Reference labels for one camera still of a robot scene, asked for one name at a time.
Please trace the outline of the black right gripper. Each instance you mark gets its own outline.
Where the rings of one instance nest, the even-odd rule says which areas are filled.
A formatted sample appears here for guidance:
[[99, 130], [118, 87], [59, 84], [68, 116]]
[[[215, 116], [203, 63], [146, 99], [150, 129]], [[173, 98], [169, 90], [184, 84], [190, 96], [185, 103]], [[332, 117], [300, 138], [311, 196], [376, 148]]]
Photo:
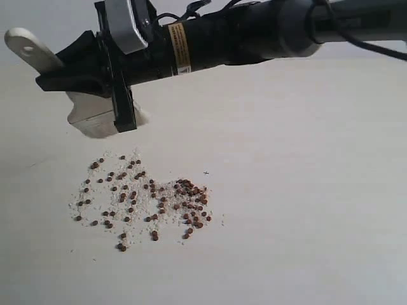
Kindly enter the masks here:
[[[126, 81], [132, 85], [180, 76], [219, 65], [248, 65], [262, 62], [245, 50], [238, 22], [255, 4], [230, 1], [224, 8], [200, 15], [208, 1], [193, 1], [179, 16], [157, 13], [151, 1], [131, 1], [136, 24], [148, 42], [146, 49], [117, 55]], [[100, 31], [109, 31], [105, 1], [95, 3]], [[63, 68], [36, 77], [44, 92], [86, 93], [110, 97], [104, 81], [105, 51], [99, 38], [86, 30], [57, 53]]]

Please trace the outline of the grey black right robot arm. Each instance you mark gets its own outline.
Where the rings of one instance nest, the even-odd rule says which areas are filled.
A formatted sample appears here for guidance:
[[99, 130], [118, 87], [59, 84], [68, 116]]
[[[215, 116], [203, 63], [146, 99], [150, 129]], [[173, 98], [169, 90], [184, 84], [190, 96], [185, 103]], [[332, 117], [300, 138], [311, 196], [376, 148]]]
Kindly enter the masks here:
[[57, 54], [62, 65], [37, 77], [46, 92], [109, 98], [118, 132], [135, 130], [132, 85], [219, 65], [252, 65], [313, 55], [322, 44], [346, 41], [400, 60], [378, 46], [406, 40], [405, 1], [230, 1], [201, 15], [194, 1], [161, 24], [150, 1], [95, 3], [100, 30], [86, 31]]

